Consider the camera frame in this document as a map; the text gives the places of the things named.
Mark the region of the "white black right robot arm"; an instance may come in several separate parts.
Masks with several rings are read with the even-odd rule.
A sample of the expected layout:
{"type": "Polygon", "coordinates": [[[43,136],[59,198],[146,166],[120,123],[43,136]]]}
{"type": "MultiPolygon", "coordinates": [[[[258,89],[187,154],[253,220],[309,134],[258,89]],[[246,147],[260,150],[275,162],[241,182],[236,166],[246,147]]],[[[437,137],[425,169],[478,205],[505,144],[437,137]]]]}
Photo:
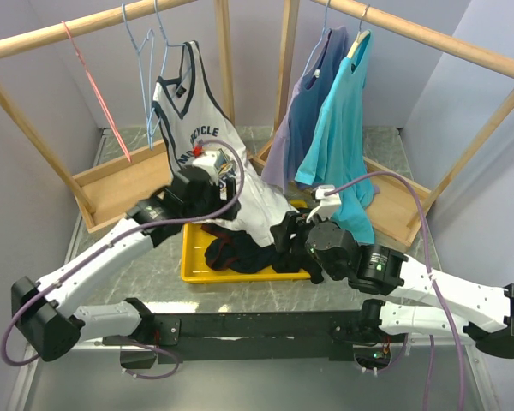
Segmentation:
{"type": "Polygon", "coordinates": [[[369,295],[358,320],[360,335],[452,335],[484,354],[514,359],[514,283],[504,287],[472,283],[379,244],[360,245],[332,220],[285,214],[270,228],[280,253],[301,255],[311,280],[345,281],[369,295]]]}

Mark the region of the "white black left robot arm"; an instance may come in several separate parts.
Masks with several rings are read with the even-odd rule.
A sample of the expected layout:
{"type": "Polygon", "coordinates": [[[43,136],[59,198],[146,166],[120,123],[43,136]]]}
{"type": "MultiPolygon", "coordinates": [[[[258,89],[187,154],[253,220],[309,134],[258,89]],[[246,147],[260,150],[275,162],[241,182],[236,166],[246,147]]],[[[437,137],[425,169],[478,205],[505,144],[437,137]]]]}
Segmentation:
{"type": "Polygon", "coordinates": [[[105,279],[179,233],[184,224],[234,220],[244,183],[244,178],[222,175],[215,167],[182,167],[170,184],[139,200],[106,236],[78,257],[37,281],[17,280],[10,291],[8,328],[17,329],[37,358],[46,362],[98,337],[148,342],[154,315],[138,299],[96,307],[82,302],[105,279]]]}

